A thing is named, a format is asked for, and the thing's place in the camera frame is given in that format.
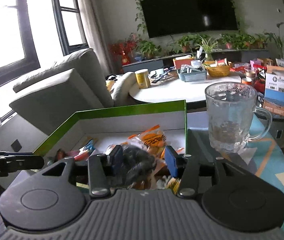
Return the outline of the dark black snack bag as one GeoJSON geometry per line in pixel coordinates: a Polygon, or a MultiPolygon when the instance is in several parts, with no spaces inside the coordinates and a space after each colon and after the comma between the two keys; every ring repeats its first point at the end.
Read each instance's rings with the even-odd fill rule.
{"type": "Polygon", "coordinates": [[[147,151],[136,146],[123,147],[121,167],[122,182],[130,186],[148,177],[156,167],[156,158],[147,151]]]}

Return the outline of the clear orange snack bag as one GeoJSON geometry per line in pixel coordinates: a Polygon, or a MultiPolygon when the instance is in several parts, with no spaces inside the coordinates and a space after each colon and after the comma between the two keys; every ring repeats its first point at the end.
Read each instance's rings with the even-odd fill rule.
{"type": "Polygon", "coordinates": [[[160,125],[128,137],[127,143],[145,150],[156,158],[161,158],[166,146],[166,136],[160,125]]]}

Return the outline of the green cardboard box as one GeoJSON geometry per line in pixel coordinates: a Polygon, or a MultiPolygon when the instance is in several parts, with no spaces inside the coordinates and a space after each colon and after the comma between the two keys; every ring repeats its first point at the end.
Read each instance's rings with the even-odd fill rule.
{"type": "MultiPolygon", "coordinates": [[[[166,146],[172,146],[175,151],[186,149],[185,101],[76,112],[35,150],[35,155],[44,157],[64,150],[67,156],[33,174],[18,187],[18,191],[25,197],[72,199],[81,203],[85,194],[77,188],[76,180],[79,176],[86,176],[88,180],[88,158],[100,153],[109,155],[115,145],[129,145],[128,137],[156,125],[160,125],[166,136],[166,146]]],[[[130,194],[145,199],[154,194],[171,194],[171,189],[158,187],[162,178],[160,171],[168,170],[164,153],[165,150],[161,158],[155,157],[156,167],[146,179],[125,186],[120,170],[115,177],[107,178],[111,191],[108,197],[91,197],[88,193],[89,196],[103,199],[130,194]]]]}

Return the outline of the clear glass mug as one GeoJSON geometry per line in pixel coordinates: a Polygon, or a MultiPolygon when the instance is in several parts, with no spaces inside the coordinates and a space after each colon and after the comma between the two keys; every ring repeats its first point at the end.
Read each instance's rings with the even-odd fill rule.
{"type": "Polygon", "coordinates": [[[270,111],[256,106],[257,91],[238,82],[220,82],[205,89],[209,118],[208,133],[212,148],[220,153],[237,153],[247,142],[263,138],[272,124],[270,111]],[[250,135],[255,113],[266,118],[262,132],[250,135]]]}

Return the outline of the white round coffee table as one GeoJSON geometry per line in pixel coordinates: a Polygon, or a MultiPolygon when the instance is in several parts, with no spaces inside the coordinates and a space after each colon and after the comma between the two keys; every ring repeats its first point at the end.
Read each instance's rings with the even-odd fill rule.
{"type": "Polygon", "coordinates": [[[241,77],[230,72],[226,77],[210,77],[198,82],[184,82],[180,79],[152,85],[150,88],[140,89],[137,84],[130,88],[130,96],[143,103],[159,103],[185,100],[187,103],[205,101],[205,89],[219,82],[241,82],[241,77]]]}

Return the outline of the patterned blue table mat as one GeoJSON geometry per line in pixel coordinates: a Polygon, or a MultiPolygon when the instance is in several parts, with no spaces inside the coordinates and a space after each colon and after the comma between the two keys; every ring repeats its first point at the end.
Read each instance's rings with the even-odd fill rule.
{"type": "Polygon", "coordinates": [[[216,157],[223,157],[284,193],[284,154],[270,134],[261,140],[247,143],[239,153],[220,154],[210,146],[207,112],[188,113],[187,124],[195,137],[195,143],[190,146],[192,153],[196,148],[200,148],[209,161],[216,157]]]}

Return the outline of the yellow canister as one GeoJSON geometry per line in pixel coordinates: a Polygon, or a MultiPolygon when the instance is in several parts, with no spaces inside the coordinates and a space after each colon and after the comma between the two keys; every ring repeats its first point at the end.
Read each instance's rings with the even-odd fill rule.
{"type": "Polygon", "coordinates": [[[137,80],[138,87],[140,89],[149,88],[151,86],[150,80],[149,80],[149,71],[148,69],[140,69],[135,73],[135,77],[137,80]]]}

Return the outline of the blue plastic basket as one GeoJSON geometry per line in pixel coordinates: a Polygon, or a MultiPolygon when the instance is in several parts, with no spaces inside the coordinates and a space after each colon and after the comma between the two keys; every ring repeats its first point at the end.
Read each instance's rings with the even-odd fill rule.
{"type": "Polygon", "coordinates": [[[195,71],[194,69],[192,72],[187,73],[185,69],[183,71],[177,70],[178,77],[183,82],[199,82],[204,81],[207,79],[207,71],[195,71]]]}

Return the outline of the yellow woven basket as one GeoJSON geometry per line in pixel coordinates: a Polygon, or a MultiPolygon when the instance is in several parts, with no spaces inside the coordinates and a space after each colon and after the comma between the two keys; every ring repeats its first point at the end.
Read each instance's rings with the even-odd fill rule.
{"type": "Polygon", "coordinates": [[[214,66],[211,67],[210,65],[213,64],[213,61],[205,61],[203,65],[205,66],[207,73],[211,77],[226,77],[230,74],[230,69],[233,66],[225,65],[225,66],[214,66]]]}

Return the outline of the red flower decoration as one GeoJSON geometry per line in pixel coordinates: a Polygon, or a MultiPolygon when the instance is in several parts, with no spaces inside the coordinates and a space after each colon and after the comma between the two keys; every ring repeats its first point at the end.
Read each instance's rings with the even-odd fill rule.
{"type": "Polygon", "coordinates": [[[124,40],[119,40],[116,43],[109,44],[109,52],[113,56],[114,60],[121,59],[121,65],[126,66],[131,64],[131,58],[133,57],[133,52],[138,46],[139,38],[135,33],[130,33],[130,35],[124,40]]]}

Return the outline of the spider plant in vase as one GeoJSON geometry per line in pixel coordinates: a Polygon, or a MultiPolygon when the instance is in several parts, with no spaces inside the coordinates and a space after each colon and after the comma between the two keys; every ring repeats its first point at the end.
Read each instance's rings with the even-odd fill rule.
{"type": "Polygon", "coordinates": [[[218,48],[218,39],[211,36],[208,38],[199,36],[199,38],[201,41],[198,45],[204,50],[206,60],[213,61],[212,53],[218,48]]]}

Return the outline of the blue white carton box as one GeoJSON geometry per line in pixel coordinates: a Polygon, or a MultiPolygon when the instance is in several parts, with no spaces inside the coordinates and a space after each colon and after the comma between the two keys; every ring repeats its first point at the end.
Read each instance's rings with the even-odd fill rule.
{"type": "Polygon", "coordinates": [[[266,73],[263,108],[284,116],[284,72],[266,73]]]}

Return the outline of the black wall television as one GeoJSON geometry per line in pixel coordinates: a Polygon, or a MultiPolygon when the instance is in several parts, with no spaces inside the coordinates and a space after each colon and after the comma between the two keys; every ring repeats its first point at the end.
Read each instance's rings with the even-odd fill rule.
{"type": "Polygon", "coordinates": [[[232,0],[140,0],[149,38],[238,29],[232,0]]]}

